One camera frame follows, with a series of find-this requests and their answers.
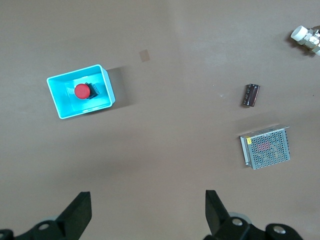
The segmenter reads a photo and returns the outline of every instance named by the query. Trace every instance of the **screw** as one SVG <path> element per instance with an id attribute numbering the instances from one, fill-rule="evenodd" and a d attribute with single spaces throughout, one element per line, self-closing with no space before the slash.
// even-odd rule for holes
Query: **screw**
<path id="1" fill-rule="evenodd" d="M 274 226 L 273 230 L 278 234 L 285 234 L 286 230 L 281 226 Z"/>
<path id="2" fill-rule="evenodd" d="M 234 224 L 234 225 L 236 225 L 236 226 L 242 226 L 242 221 L 239 219 L 239 218 L 234 218 L 233 220 L 232 220 L 232 223 Z"/>

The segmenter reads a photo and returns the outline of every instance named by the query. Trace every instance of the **electrolytic capacitor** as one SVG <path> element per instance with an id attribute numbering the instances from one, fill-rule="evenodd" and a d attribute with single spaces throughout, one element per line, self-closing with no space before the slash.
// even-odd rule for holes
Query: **electrolytic capacitor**
<path id="1" fill-rule="evenodd" d="M 260 89 L 260 85 L 257 85 L 257 84 L 247 85 L 242 104 L 249 107 L 254 107 L 257 100 L 259 89 Z"/>

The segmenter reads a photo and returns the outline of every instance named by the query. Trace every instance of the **metal bolt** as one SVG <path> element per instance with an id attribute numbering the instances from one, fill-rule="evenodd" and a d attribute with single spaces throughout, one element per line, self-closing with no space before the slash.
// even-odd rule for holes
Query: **metal bolt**
<path id="1" fill-rule="evenodd" d="M 48 223 L 44 223 L 44 224 L 42 224 L 42 225 L 40 225 L 39 226 L 39 230 L 45 230 L 45 229 L 47 229 L 49 227 L 49 224 Z"/>
<path id="2" fill-rule="evenodd" d="M 234 225 L 236 225 L 236 226 L 242 226 L 242 221 L 239 219 L 239 218 L 234 218 L 233 220 L 232 220 L 232 223 L 234 224 Z"/>
<path id="3" fill-rule="evenodd" d="M 273 230 L 278 234 L 285 234 L 286 230 L 281 226 L 274 226 Z"/>

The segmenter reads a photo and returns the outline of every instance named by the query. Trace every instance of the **red button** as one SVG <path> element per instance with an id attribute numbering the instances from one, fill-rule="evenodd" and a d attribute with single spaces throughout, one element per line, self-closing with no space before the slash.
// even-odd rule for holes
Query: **red button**
<path id="1" fill-rule="evenodd" d="M 86 84 L 80 83 L 75 87 L 74 94 L 79 99 L 87 99 L 90 96 L 90 88 Z"/>

